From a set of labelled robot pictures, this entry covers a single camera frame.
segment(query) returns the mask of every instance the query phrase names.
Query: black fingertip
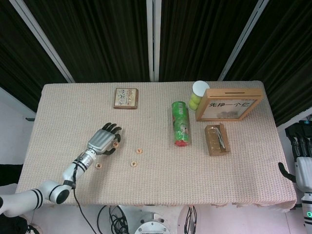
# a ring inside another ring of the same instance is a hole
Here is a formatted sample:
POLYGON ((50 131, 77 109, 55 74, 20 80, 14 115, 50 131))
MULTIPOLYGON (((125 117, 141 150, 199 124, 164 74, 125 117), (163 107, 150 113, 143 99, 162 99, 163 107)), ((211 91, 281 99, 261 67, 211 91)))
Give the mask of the black fingertip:
POLYGON ((115 152, 115 148, 112 148, 110 151, 105 151, 103 154, 104 155, 111 155, 113 152, 115 152))
POLYGON ((109 126, 106 131, 110 132, 117 124, 113 123, 111 126, 109 126))
POLYGON ((109 125, 111 125, 112 123, 107 123, 102 127, 102 130, 106 130, 108 128, 109 125))
POLYGON ((117 131, 120 131, 122 128, 120 128, 120 127, 116 127, 116 128, 114 128, 112 131, 111 131, 111 133, 112 134, 115 134, 117 131))
POLYGON ((118 142, 120 142, 121 140, 121 136, 120 134, 116 134, 114 140, 117 139, 118 142))

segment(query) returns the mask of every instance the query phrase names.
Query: tennis ball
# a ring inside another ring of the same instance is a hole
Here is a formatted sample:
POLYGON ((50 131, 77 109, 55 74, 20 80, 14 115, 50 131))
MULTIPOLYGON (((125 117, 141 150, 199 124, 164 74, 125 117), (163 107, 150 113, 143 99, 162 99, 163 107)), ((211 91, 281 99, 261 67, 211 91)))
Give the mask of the tennis ball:
POLYGON ((195 103, 195 104, 199 104, 200 103, 200 100, 201 100, 201 97, 195 95, 195 94, 192 94, 191 95, 191 100, 195 103))
POLYGON ((198 108, 198 104, 194 103, 193 100, 190 100, 189 107, 195 111, 198 108))

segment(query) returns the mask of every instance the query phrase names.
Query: dark fabric backdrop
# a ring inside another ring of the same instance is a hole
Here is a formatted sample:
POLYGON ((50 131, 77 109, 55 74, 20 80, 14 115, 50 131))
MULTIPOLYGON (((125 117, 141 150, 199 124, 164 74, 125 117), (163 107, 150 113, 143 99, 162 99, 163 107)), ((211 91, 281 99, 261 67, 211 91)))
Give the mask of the dark fabric backdrop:
POLYGON ((269 1, 225 80, 264 83, 278 125, 312 106, 312 1, 269 1))
POLYGON ((66 80, 11 3, 0 9, 0 87, 36 111, 43 86, 66 80))
POLYGON ((159 81, 217 80, 257 0, 163 0, 159 81))
POLYGON ((145 0, 25 0, 75 82, 149 81, 145 0))

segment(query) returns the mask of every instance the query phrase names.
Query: table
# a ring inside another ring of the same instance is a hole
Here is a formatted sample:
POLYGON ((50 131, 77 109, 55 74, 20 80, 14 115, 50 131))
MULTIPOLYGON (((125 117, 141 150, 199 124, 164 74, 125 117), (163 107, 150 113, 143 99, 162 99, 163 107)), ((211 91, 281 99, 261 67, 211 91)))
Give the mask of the table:
MULTIPOLYGON (((209 81, 211 88, 263 88, 260 81, 209 81)), ((123 128, 118 150, 98 156, 77 183, 82 204, 278 205, 292 208, 293 184, 278 169, 286 165, 265 95, 242 121, 223 122, 231 152, 209 156, 204 128, 190 112, 192 144, 173 145, 171 104, 187 102, 192 82, 48 84, 29 142, 17 192, 44 180, 62 181, 63 171, 107 122, 123 128), (137 88, 138 109, 113 109, 115 89, 137 88), (131 161, 137 166, 131 167, 131 161)), ((64 204, 75 204, 73 193, 64 204)))

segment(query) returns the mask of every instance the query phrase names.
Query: cylindrical snack can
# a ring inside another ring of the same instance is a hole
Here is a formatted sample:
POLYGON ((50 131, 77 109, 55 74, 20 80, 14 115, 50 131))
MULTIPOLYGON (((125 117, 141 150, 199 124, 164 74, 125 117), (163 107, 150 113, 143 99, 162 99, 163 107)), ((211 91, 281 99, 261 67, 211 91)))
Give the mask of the cylindrical snack can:
POLYGON ((189 144, 189 115, 183 101, 172 103, 172 120, 174 126, 174 142, 177 146, 189 144))

